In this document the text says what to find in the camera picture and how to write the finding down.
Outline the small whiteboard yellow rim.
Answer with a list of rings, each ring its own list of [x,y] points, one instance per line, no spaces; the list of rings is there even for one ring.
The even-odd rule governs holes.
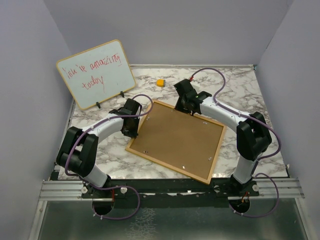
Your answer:
[[[61,59],[56,68],[81,110],[136,86],[122,43],[117,39]]]

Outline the yellow picture frame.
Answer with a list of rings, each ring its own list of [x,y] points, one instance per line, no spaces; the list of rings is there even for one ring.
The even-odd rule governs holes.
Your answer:
[[[148,110],[126,151],[210,184],[227,127],[199,114],[182,113],[159,100]]]

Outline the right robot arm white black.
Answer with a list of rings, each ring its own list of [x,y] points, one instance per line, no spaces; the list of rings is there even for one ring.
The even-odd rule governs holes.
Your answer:
[[[197,93],[191,81],[184,79],[174,85],[178,93],[175,105],[177,111],[186,114],[199,114],[210,117],[226,125],[236,133],[236,148],[239,160],[231,175],[229,189],[240,196],[248,189],[258,157],[264,153],[272,142],[264,116],[255,112],[248,114],[214,101],[213,96],[205,91]]]

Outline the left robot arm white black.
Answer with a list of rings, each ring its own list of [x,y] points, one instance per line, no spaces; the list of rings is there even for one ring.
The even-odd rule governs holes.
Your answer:
[[[129,98],[124,106],[111,110],[101,125],[85,128],[70,127],[63,139],[56,157],[56,164],[65,167],[68,156],[68,170],[93,185],[97,196],[106,197],[111,190],[111,177],[96,165],[98,144],[110,135],[121,132],[124,136],[138,136],[139,117],[128,117],[141,112],[142,105]]]

